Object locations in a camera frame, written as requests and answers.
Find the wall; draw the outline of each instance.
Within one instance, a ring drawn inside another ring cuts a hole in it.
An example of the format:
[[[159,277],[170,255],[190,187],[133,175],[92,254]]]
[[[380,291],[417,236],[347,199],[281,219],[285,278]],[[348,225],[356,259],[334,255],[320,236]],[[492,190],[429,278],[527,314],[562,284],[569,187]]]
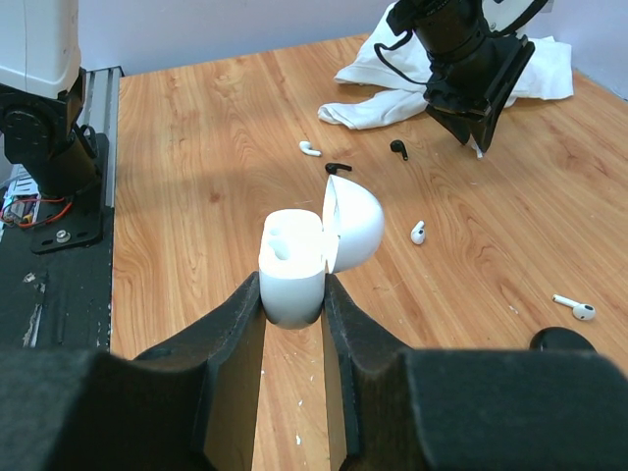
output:
[[[628,99],[628,1],[555,0],[527,28],[573,46],[573,67]]]
[[[80,0],[88,70],[138,74],[368,32],[392,0]]]

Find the white cloth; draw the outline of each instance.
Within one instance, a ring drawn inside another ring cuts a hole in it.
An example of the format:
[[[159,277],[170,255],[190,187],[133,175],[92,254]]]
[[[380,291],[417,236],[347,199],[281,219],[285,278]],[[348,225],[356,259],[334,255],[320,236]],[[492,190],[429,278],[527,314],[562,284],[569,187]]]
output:
[[[379,85],[389,90],[357,104],[329,103],[318,110],[320,120],[333,125],[345,125],[352,130],[366,130],[406,120],[427,107],[423,99],[425,85],[411,83],[390,70],[375,55],[374,45],[382,42],[392,46],[400,40],[386,23],[391,4],[375,31],[362,44],[355,62],[340,70],[337,83]],[[530,62],[516,83],[506,106],[517,98],[558,100],[573,95],[571,46],[555,42],[553,37],[531,39],[536,46]],[[416,81],[427,81],[432,74],[430,60],[423,45],[413,34],[412,39],[395,51],[383,51],[386,59]]]

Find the wood grain surface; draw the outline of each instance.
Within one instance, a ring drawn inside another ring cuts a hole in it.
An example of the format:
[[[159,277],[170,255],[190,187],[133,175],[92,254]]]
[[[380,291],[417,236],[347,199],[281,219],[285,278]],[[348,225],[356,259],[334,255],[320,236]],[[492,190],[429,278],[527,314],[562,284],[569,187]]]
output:
[[[132,358],[222,303],[257,269],[264,218],[320,214],[324,165],[339,161],[387,218],[375,256],[340,280],[393,334],[415,347],[526,348],[564,326],[628,371],[628,104],[576,77],[573,98],[506,110],[482,161],[427,116],[369,131],[322,123],[320,105],[378,91],[333,81],[362,40],[123,78],[113,352]],[[301,154],[300,140],[323,157]],[[427,240],[415,246],[420,219]],[[598,317],[577,321],[554,293]],[[255,470],[329,469],[322,353],[318,323],[267,328]]]

